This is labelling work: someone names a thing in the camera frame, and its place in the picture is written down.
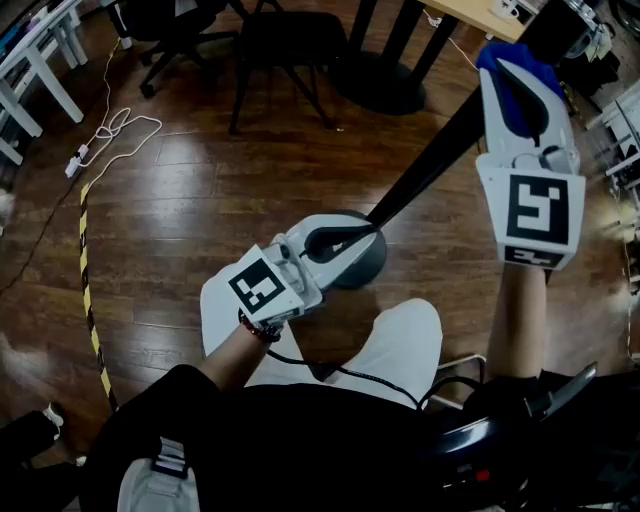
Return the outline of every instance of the caution tape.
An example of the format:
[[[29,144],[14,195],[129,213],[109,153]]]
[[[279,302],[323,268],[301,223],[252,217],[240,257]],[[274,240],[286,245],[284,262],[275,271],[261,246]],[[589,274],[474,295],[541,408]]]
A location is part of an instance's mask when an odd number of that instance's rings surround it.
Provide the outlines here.
[[[109,405],[111,405],[111,409],[115,412],[118,410],[118,401],[111,387],[107,366],[104,362],[100,338],[98,338],[98,331],[93,318],[91,292],[89,290],[89,268],[87,265],[87,196],[89,195],[89,188],[90,185],[85,185],[82,187],[82,192],[80,193],[80,274],[82,276],[82,295],[84,299],[84,312],[87,317],[87,327],[89,328],[89,335],[91,336],[91,344],[93,345],[93,350],[98,360],[100,380],[109,399]]]

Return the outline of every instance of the white pants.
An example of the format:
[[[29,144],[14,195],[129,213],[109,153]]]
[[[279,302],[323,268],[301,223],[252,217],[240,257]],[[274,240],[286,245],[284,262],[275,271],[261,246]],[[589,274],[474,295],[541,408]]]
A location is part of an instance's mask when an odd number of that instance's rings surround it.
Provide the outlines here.
[[[238,305],[226,285],[233,276],[233,265],[223,268],[202,287],[200,314],[204,351],[209,355],[238,326]],[[385,379],[408,391],[416,400],[424,395],[438,369],[442,329],[435,308],[423,299],[411,299],[383,311],[362,350],[345,368]],[[302,359],[289,325],[271,350],[292,359]],[[282,363],[266,356],[247,386],[261,384],[318,384],[359,391],[386,400],[415,407],[411,400],[377,382],[332,375],[331,383],[318,381],[307,366]]]

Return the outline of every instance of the cord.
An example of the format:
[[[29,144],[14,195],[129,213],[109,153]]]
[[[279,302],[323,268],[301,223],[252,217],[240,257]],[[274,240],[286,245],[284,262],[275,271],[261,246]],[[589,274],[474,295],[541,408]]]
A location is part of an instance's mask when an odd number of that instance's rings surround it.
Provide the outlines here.
[[[440,25],[440,22],[442,21],[442,18],[432,18],[431,15],[425,9],[422,9],[422,12],[427,15],[427,18],[429,18],[429,25],[431,25],[434,28],[438,28],[438,26]],[[473,63],[473,61],[469,58],[469,56],[464,52],[464,50],[462,50],[462,48],[460,48],[453,39],[451,39],[450,37],[448,39],[449,39],[449,42],[453,46],[455,46],[456,49],[462,54],[462,56],[467,60],[467,62],[471,65],[471,67],[476,71],[478,71],[478,68]]]
[[[115,137],[117,137],[120,132],[122,131],[122,129],[132,123],[134,123],[135,121],[139,120],[139,119],[146,119],[148,121],[153,121],[155,123],[158,123],[158,127],[151,132],[147,137],[145,137],[145,139],[138,145],[138,147],[136,149],[134,149],[131,153],[125,153],[125,154],[121,154],[121,155],[117,155],[115,157],[113,157],[111,160],[109,160],[109,162],[107,163],[107,165],[105,165],[104,169],[102,170],[102,172],[93,180],[91,181],[91,183],[89,184],[89,187],[87,189],[90,190],[91,187],[100,179],[102,178],[102,176],[104,175],[104,173],[107,171],[107,169],[109,168],[109,166],[115,162],[116,160],[120,159],[120,158],[125,158],[125,157],[129,157],[129,156],[133,156],[135,155],[140,148],[151,138],[153,137],[156,133],[158,133],[160,131],[160,129],[162,128],[162,121],[160,121],[159,119],[155,119],[152,117],[146,117],[146,116],[137,116],[132,120],[128,120],[130,114],[131,114],[131,109],[130,108],[124,108],[122,110],[120,110],[115,116],[113,116],[113,118],[111,119],[111,121],[109,122],[108,126],[104,126],[104,123],[107,120],[107,117],[109,115],[109,111],[111,109],[111,105],[110,105],[110,100],[111,100],[111,86],[109,85],[109,82],[107,81],[107,72],[109,71],[109,64],[111,63],[111,60],[113,59],[113,56],[116,52],[116,50],[118,49],[118,46],[120,45],[120,38],[118,38],[118,41],[116,43],[116,45],[113,47],[113,49],[111,50],[111,52],[109,53],[109,59],[107,60],[107,65],[105,66],[105,70],[104,70],[104,75],[102,77],[102,80],[104,81],[104,83],[107,86],[107,110],[104,113],[104,116],[102,118],[102,122],[100,123],[100,126],[98,127],[98,129],[96,130],[95,134],[93,135],[93,137],[91,137],[91,139],[89,140],[89,142],[86,144],[86,146],[89,146],[95,139],[108,139],[107,143],[104,144],[98,151],[96,151],[95,155],[93,155],[93,157],[91,158],[91,160],[89,160],[88,163],[83,164],[83,163],[79,163],[78,167],[89,167],[94,160],[98,157],[98,155],[100,155],[100,153],[102,153],[106,147],[111,144],[111,142],[113,141],[113,139]],[[117,126],[113,126],[116,119],[118,119],[119,117],[123,116],[122,118],[122,122],[117,125]],[[18,273],[9,281],[9,283],[7,283],[2,289],[0,289],[0,297],[2,297],[4,295],[4,293],[9,290],[13,285],[15,285],[20,278],[24,275],[25,270],[27,269],[27,267],[29,266],[29,264],[31,263],[31,261],[33,260],[33,257],[35,255],[35,252],[38,248],[38,245],[40,244],[40,242],[42,241],[42,239],[44,238],[44,234],[47,230],[47,228],[49,227],[49,224],[51,224],[51,221],[53,220],[54,215],[56,214],[58,207],[64,202],[64,200],[69,196],[69,194],[71,193],[71,191],[73,190],[74,185],[76,184],[76,182],[78,181],[78,178],[80,177],[82,173],[78,172],[75,174],[75,176],[72,177],[72,181],[71,181],[71,185],[69,186],[69,188],[67,189],[67,191],[64,193],[64,195],[58,199],[58,201],[56,202],[55,206],[53,207],[53,210],[51,211],[51,214],[49,215],[49,217],[47,218],[46,222],[44,223],[44,226],[42,227],[42,231],[40,232],[40,234],[38,235],[38,238],[36,239],[35,243],[33,244],[31,250],[29,251],[29,255],[26,259],[26,261],[24,262],[24,264],[20,267],[20,270],[18,271]]]
[[[616,201],[616,208],[618,210],[618,216],[620,218],[620,223],[622,224],[622,212],[620,210],[620,188],[616,187],[615,192],[611,191],[611,195]],[[632,308],[632,294],[631,294],[631,263],[629,261],[629,253],[627,251],[627,242],[624,239],[624,235],[622,236],[622,247],[624,249],[624,258],[625,258],[625,268],[623,268],[623,273],[627,278],[628,292],[629,292],[629,301],[627,305],[627,342],[626,342],[626,351],[627,357],[633,363],[636,368],[640,368],[640,363],[636,361],[631,353],[631,308]]]
[[[339,364],[335,364],[335,363],[321,363],[318,361],[302,361],[300,359],[291,359],[289,357],[285,357],[285,356],[281,356],[280,354],[274,352],[273,350],[267,350],[267,354],[270,355],[271,357],[273,357],[274,359],[277,359],[278,361],[281,361],[283,363],[287,363],[287,364],[295,364],[295,365],[301,365],[301,366],[317,366],[320,368],[326,368],[328,370],[333,370],[336,372],[340,372],[340,373],[344,373],[345,375],[350,375],[351,377],[357,377],[359,379],[364,379],[364,380],[370,380],[373,382],[377,382],[378,384],[382,384],[383,386],[387,386],[390,389],[393,389],[394,391],[397,391],[398,393],[402,393],[404,396],[408,397],[409,400],[411,400],[411,402],[413,402],[413,405],[416,406],[416,410],[422,410],[422,406],[424,405],[424,403],[431,398],[433,395],[435,395],[438,390],[446,385],[446,384],[450,384],[452,382],[462,382],[463,384],[466,384],[467,386],[473,388],[473,389],[477,389],[480,386],[480,383],[476,382],[473,379],[470,379],[468,377],[446,377],[442,380],[439,380],[438,382],[436,382],[433,386],[431,386],[431,389],[429,389],[429,391],[427,391],[427,393],[422,397],[422,399],[420,399],[420,401],[416,400],[413,395],[411,393],[409,393],[408,391],[406,391],[405,389],[402,389],[400,386],[396,386],[395,384],[389,382],[388,380],[385,379],[381,379],[380,377],[374,377],[373,375],[367,375],[366,373],[360,373],[360,372],[354,372],[352,370],[347,370],[346,368],[340,366]]]
[[[121,41],[120,38],[118,38],[118,41],[117,41],[116,45],[113,47],[113,50],[111,50],[111,53],[109,54],[109,60],[107,60],[107,65],[105,66],[105,69],[104,69],[104,75],[102,77],[102,80],[104,81],[104,83],[107,86],[107,110],[104,113],[104,116],[102,118],[102,122],[100,123],[100,126],[98,126],[96,132],[93,134],[93,137],[91,137],[91,139],[89,139],[89,142],[87,142],[86,146],[87,147],[90,146],[91,143],[96,139],[107,139],[107,142],[100,149],[98,149],[98,151],[95,152],[95,154],[91,157],[91,159],[86,164],[79,163],[78,167],[82,167],[82,168],[89,167],[95,161],[95,159],[109,146],[109,144],[111,144],[111,142],[113,142],[113,139],[115,139],[118,135],[120,135],[120,132],[122,131],[122,129],[127,127],[127,126],[129,126],[130,124],[133,124],[133,123],[135,123],[136,121],[138,121],[140,119],[146,119],[147,121],[151,121],[151,122],[157,123],[158,126],[156,127],[155,130],[153,130],[151,133],[149,133],[142,140],[142,142],[140,144],[138,144],[138,147],[136,147],[136,149],[134,149],[130,153],[123,153],[123,154],[120,154],[120,155],[116,155],[111,160],[109,160],[109,162],[107,162],[107,165],[104,166],[104,169],[102,169],[102,172],[100,174],[98,174],[98,176],[96,176],[93,179],[93,181],[91,181],[91,183],[89,183],[89,186],[87,188],[87,193],[89,192],[89,190],[91,190],[91,187],[93,187],[93,185],[100,178],[102,178],[104,173],[107,172],[107,169],[109,168],[109,166],[113,162],[115,162],[116,160],[118,160],[120,158],[127,158],[127,157],[135,155],[140,150],[140,148],[142,146],[144,146],[149,139],[151,139],[151,137],[156,135],[162,129],[162,121],[160,121],[159,119],[156,119],[154,117],[136,116],[133,119],[129,120],[129,116],[131,115],[131,108],[129,108],[129,107],[123,108],[122,110],[118,111],[111,118],[111,121],[109,121],[109,124],[107,126],[105,126],[105,122],[107,120],[107,117],[109,116],[109,111],[111,110],[111,86],[109,85],[109,82],[107,81],[107,73],[109,72],[109,64],[111,63],[111,59],[113,59],[113,56],[114,56],[116,50],[118,49],[118,46],[120,45],[120,41]],[[122,119],[121,122],[119,124],[115,125],[116,120],[118,120],[120,118]]]
[[[424,405],[424,403],[427,400],[429,400],[429,398],[431,398],[433,395],[435,395],[442,386],[446,384],[451,384],[452,382],[462,382],[463,384],[466,384],[473,390],[476,390],[480,387],[479,382],[476,382],[475,380],[470,379],[469,377],[460,377],[460,376],[445,377],[444,379],[439,380],[433,386],[431,386],[431,389],[424,394],[424,396],[418,402],[418,409],[422,409],[422,406]]]
[[[34,255],[36,253],[36,249],[38,248],[38,246],[40,245],[40,242],[44,238],[44,234],[47,231],[47,228],[49,227],[49,224],[51,224],[51,221],[53,220],[54,215],[58,211],[58,207],[65,201],[65,199],[67,197],[69,197],[69,194],[73,190],[73,187],[76,184],[76,182],[78,181],[79,177],[80,177],[80,174],[77,174],[73,178],[73,180],[71,182],[71,185],[69,185],[69,188],[67,189],[67,191],[62,195],[62,197],[60,197],[60,199],[58,199],[56,201],[56,204],[53,206],[53,210],[51,210],[51,213],[49,214],[49,217],[47,217],[47,220],[45,221],[44,226],[42,226],[42,230],[40,231],[40,234],[38,235],[38,238],[36,239],[35,243],[31,247],[31,250],[29,251],[29,256],[27,256],[27,259],[25,260],[25,262],[20,267],[20,270],[18,271],[18,273],[13,278],[11,278],[9,283],[7,283],[5,286],[3,286],[0,289],[0,297],[2,297],[5,294],[5,292],[7,292],[14,284],[17,283],[20,280],[20,278],[23,276],[25,270],[27,270],[27,267],[31,263],[31,260],[33,260],[33,257],[34,257]]]

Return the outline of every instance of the black cable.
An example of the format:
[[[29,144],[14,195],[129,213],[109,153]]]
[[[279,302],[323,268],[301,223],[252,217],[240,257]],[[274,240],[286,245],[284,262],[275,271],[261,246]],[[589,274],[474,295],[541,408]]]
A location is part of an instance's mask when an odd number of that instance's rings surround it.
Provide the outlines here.
[[[478,359],[478,382],[484,384],[484,365],[485,363]]]
[[[274,359],[277,359],[278,361],[281,361],[283,363],[297,364],[297,365],[302,365],[302,366],[319,366],[319,367],[322,367],[322,368],[327,368],[327,369],[330,369],[330,370],[334,370],[336,372],[344,373],[345,375],[351,375],[352,377],[357,377],[359,379],[364,379],[364,380],[370,380],[370,381],[373,381],[373,382],[377,382],[378,384],[382,384],[383,386],[387,386],[388,388],[391,388],[394,391],[397,391],[398,393],[402,393],[403,395],[408,397],[416,407],[418,407],[418,401],[411,395],[411,393],[409,393],[408,391],[405,391],[400,386],[396,386],[395,384],[392,384],[388,380],[384,380],[384,379],[381,379],[379,377],[374,377],[372,375],[367,375],[366,373],[360,373],[360,372],[354,372],[354,371],[351,371],[351,370],[347,370],[346,368],[343,368],[339,364],[335,364],[335,363],[320,363],[320,362],[317,362],[317,361],[301,361],[300,359],[291,359],[289,357],[281,356],[280,354],[275,353],[273,350],[268,350],[267,354],[269,354]]]
[[[62,197],[60,197],[60,199],[58,199],[58,201],[56,202],[56,204],[53,207],[53,210],[51,210],[51,213],[49,214],[49,217],[47,218],[47,221],[44,223],[44,226],[42,227],[42,231],[40,232],[40,235],[38,235],[38,238],[36,239],[35,243],[31,247],[31,251],[29,251],[29,256],[27,257],[26,261],[24,262],[22,267],[20,267],[20,270],[18,271],[18,273],[9,281],[9,283],[6,284],[4,287],[2,287],[0,289],[0,297],[2,297],[7,290],[9,290],[14,284],[16,284],[20,280],[22,275],[24,274],[24,271],[27,269],[27,267],[31,263],[31,260],[33,259],[33,256],[36,253],[36,249],[38,248],[38,245],[40,245],[40,242],[44,238],[44,234],[47,231],[47,228],[49,227],[49,224],[51,224],[51,221],[53,220],[54,215],[58,211],[58,208],[64,202],[64,200],[67,197],[69,197],[69,194],[73,190],[74,185],[76,184],[76,182],[78,181],[78,178],[81,175],[82,175],[82,172],[81,172],[80,169],[78,169],[76,171],[76,175],[74,176],[73,180],[71,181],[71,185],[69,185],[69,188],[67,189],[67,191],[62,195]]]
[[[446,384],[451,384],[452,382],[461,382],[462,384],[466,384],[473,390],[476,390],[480,387],[480,384],[477,381],[470,379],[469,377],[458,377],[458,376],[445,377],[444,379],[436,382],[433,386],[431,386],[431,389],[425,393],[425,395],[418,402],[418,409],[422,409],[422,405],[427,400],[429,400],[429,398],[435,395],[442,386]]]
[[[427,391],[426,394],[422,397],[422,399],[418,402],[413,397],[413,395],[411,395],[411,393],[409,393],[408,391],[402,389],[400,386],[396,386],[395,384],[392,384],[388,380],[384,380],[384,379],[381,379],[379,377],[374,377],[373,375],[367,375],[366,373],[360,373],[360,372],[354,372],[352,370],[347,370],[346,368],[343,368],[339,364],[335,364],[335,363],[320,363],[318,361],[302,361],[300,359],[291,359],[289,357],[281,356],[280,354],[277,354],[273,350],[267,350],[267,354],[269,354],[274,359],[277,359],[278,361],[281,361],[283,363],[296,364],[296,365],[302,365],[302,366],[319,366],[319,367],[322,367],[322,368],[327,368],[327,369],[330,369],[330,370],[334,370],[336,372],[344,373],[345,375],[350,375],[351,377],[357,377],[359,379],[364,379],[364,380],[370,380],[370,381],[373,381],[373,382],[377,382],[378,384],[382,384],[383,386],[387,386],[388,388],[391,388],[394,391],[397,391],[398,393],[402,393],[403,395],[408,397],[413,402],[413,404],[416,406],[416,409],[419,410],[419,411],[422,410],[422,405],[429,398],[431,398],[433,395],[435,395],[442,386],[444,386],[446,384],[450,384],[452,382],[461,382],[463,384],[466,384],[467,386],[469,386],[470,388],[472,388],[474,390],[476,390],[476,389],[478,389],[480,387],[480,383],[478,383],[475,380],[470,379],[468,377],[457,377],[457,376],[456,377],[446,377],[446,378],[444,378],[442,380],[439,380],[433,386],[431,386],[431,389],[429,391]]]

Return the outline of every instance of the shoe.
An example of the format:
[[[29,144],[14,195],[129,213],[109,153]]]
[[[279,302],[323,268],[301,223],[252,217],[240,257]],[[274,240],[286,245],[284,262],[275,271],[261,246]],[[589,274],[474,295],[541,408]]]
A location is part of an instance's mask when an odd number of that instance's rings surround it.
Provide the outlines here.
[[[56,441],[60,437],[60,427],[64,425],[64,410],[62,406],[56,402],[49,402],[49,406],[42,411],[42,414],[58,429],[58,433],[53,436],[53,440]]]

